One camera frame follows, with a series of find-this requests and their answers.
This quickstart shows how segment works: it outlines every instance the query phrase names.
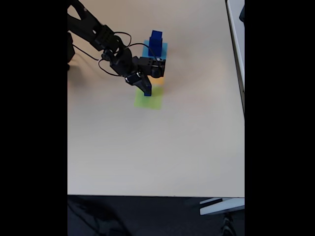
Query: black cable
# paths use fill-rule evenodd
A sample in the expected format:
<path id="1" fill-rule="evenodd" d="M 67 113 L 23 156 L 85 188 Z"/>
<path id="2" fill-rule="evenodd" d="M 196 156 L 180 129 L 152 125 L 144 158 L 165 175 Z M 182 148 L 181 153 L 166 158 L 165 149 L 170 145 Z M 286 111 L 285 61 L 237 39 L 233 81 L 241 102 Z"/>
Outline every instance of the black cable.
<path id="1" fill-rule="evenodd" d="M 101 60 L 98 61 L 98 66 L 99 66 L 99 67 L 100 67 L 100 64 L 99 64 L 99 63 L 100 63 L 102 60 L 104 60 L 104 59 L 101 59 Z M 114 75 L 114 74 L 112 74 L 112 73 L 109 73 L 109 72 L 107 72 L 105 69 L 103 69 L 102 67 L 100 67 L 100 69 L 103 70 L 103 71 L 105 71 L 105 72 L 106 72 L 107 74 L 109 74 L 109 75 L 122 77 L 122 75 Z"/>
<path id="2" fill-rule="evenodd" d="M 94 60 L 98 60 L 98 59 L 96 59 L 96 58 L 92 57 L 91 55 L 87 54 L 86 52 L 84 52 L 82 49 L 78 48 L 78 47 L 77 47 L 77 46 L 75 46 L 74 44 L 73 44 L 73 46 L 74 46 L 75 48 L 79 49 L 82 53 L 84 53 L 84 54 L 88 55 L 90 58 L 92 58 L 92 59 L 94 59 Z"/>
<path id="3" fill-rule="evenodd" d="M 126 34 L 126 35 L 128 35 L 130 37 L 130 42 L 129 42 L 128 46 L 127 46 L 127 47 L 129 47 L 129 45 L 131 44 L 131 35 L 126 33 L 126 32 L 114 32 L 114 34 L 116 34 L 116 33 Z"/>
<path id="4" fill-rule="evenodd" d="M 76 213 L 72 207 L 68 204 L 69 209 L 72 211 L 73 214 L 75 214 L 78 218 L 80 218 L 88 227 L 90 227 L 95 233 L 97 233 L 98 235 L 100 235 L 100 233 L 92 226 L 90 225 L 81 215 L 79 215 L 78 213 Z"/>
<path id="5" fill-rule="evenodd" d="M 150 48 L 148 45 L 144 44 L 144 43 L 133 43 L 133 44 L 129 45 L 128 47 L 126 47 L 125 49 L 130 48 L 131 46 L 134 46 L 134 45 L 143 45 L 143 46 L 146 46 L 146 47 L 151 51 L 151 53 L 152 53 L 152 55 L 154 56 L 154 58 L 157 60 L 158 68 L 160 69 L 160 72 L 162 73 L 162 69 L 161 69 L 160 62 L 159 62 L 159 60 L 157 59 L 157 57 L 155 56 L 155 54 L 153 53 L 153 51 L 151 50 L 151 48 Z"/>

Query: blue block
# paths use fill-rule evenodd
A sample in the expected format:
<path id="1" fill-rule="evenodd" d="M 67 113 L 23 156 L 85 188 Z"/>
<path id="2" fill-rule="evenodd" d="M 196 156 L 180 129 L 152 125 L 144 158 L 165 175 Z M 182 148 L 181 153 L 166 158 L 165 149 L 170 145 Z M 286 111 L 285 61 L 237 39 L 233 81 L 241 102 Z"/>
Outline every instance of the blue block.
<path id="1" fill-rule="evenodd" d="M 144 95 L 146 96 L 146 97 L 151 97 L 151 95 L 150 94 L 147 94 L 147 93 L 144 93 Z"/>
<path id="2" fill-rule="evenodd" d="M 153 30 L 152 34 L 151 34 L 151 37 L 152 38 L 156 38 L 156 39 L 162 39 L 162 32 Z"/>
<path id="3" fill-rule="evenodd" d="M 144 40 L 143 42 L 145 45 L 149 45 L 149 41 L 148 40 Z M 142 57 L 143 58 L 153 58 L 153 56 L 149 56 L 149 49 L 145 46 L 143 46 L 143 51 L 142 51 Z M 163 43 L 162 46 L 162 55 L 160 56 L 161 59 L 166 60 L 166 55 L 167 55 L 167 43 Z"/>
<path id="4" fill-rule="evenodd" d="M 162 32 L 153 30 L 149 40 L 149 47 L 157 57 L 162 56 L 162 41 Z M 148 56 L 153 56 L 150 50 L 148 51 Z"/>

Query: white table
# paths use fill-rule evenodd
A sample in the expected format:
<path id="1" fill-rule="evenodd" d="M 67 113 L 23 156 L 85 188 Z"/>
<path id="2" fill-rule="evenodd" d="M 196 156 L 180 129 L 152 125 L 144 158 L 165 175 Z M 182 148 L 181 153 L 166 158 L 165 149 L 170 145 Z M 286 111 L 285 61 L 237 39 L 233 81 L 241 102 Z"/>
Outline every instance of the white table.
<path id="1" fill-rule="evenodd" d="M 134 107 L 136 87 L 76 50 L 68 71 L 68 194 L 244 197 L 245 122 L 225 2 L 81 2 L 133 43 L 162 31 L 168 52 L 162 108 L 149 110 Z M 131 51 L 141 56 L 142 46 Z"/>

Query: stacked blocks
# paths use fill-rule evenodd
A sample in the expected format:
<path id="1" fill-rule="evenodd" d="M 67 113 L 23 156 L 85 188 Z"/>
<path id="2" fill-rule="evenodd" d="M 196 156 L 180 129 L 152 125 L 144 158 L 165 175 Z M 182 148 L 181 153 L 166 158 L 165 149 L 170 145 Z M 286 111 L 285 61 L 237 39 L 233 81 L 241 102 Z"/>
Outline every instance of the stacked blocks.
<path id="1" fill-rule="evenodd" d="M 155 30 L 152 31 L 152 35 L 149 40 L 149 47 L 156 57 L 160 57 L 162 55 L 162 32 Z M 153 56 L 151 50 L 149 50 L 149 56 Z"/>

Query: dark floor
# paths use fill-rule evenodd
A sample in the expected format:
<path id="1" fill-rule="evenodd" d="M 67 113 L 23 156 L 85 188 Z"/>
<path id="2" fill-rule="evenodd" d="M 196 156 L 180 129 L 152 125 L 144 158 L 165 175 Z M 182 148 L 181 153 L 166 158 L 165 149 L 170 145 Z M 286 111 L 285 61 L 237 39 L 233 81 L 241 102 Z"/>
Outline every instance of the dark floor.
<path id="1" fill-rule="evenodd" d="M 220 236 L 223 214 L 200 216 L 199 199 L 166 197 L 84 196 L 102 206 L 110 206 L 132 236 Z M 93 218 L 75 209 L 91 225 Z M 231 213 L 237 236 L 244 236 L 245 211 Z M 100 228 L 106 223 L 100 222 Z M 68 236 L 94 236 L 95 233 L 68 208 Z"/>

